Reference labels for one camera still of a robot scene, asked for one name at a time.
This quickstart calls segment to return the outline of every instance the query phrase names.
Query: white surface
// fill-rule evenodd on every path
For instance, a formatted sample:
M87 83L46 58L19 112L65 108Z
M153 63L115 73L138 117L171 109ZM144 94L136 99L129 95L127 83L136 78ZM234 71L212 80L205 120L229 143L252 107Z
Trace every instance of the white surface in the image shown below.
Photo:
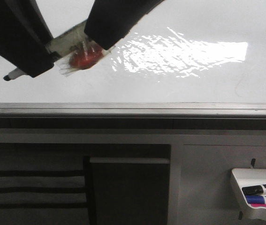
M56 37L92 0L38 0ZM266 103L266 0L165 0L93 68L5 82L0 103Z
M266 208L251 207L242 193L243 187L266 184L266 169L235 168L232 170L231 184L244 216L266 221Z

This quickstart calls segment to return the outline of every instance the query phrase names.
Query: whiteboard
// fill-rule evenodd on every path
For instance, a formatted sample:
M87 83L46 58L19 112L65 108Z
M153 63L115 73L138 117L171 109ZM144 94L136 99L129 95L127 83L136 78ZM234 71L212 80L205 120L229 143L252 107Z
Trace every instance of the whiteboard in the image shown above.
M92 0L38 0L54 37ZM6 82L0 103L266 103L266 0L165 0L91 69Z

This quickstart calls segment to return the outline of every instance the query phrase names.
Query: white plastic holder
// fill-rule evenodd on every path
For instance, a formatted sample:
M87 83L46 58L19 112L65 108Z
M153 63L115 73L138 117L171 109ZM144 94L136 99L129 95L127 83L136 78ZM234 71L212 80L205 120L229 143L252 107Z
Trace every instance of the white plastic holder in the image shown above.
M239 169L232 170L231 185L237 198L243 217L262 219L266 221L266 207L252 207L245 199L243 187L266 184L266 169Z

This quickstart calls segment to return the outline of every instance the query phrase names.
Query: marker holder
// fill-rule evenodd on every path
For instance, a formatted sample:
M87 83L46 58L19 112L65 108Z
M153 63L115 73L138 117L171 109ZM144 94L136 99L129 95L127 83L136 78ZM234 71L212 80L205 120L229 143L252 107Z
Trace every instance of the marker holder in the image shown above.
M235 168L232 170L231 185L243 213L243 217L266 221L266 207L252 207L247 203L242 192L243 187L261 184L266 184L266 169Z

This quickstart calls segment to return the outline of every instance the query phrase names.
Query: blue marker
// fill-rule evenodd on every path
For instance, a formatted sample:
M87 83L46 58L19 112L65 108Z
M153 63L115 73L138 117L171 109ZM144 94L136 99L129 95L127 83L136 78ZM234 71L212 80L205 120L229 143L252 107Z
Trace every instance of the blue marker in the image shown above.
M266 196L246 195L245 198L248 204L266 204Z

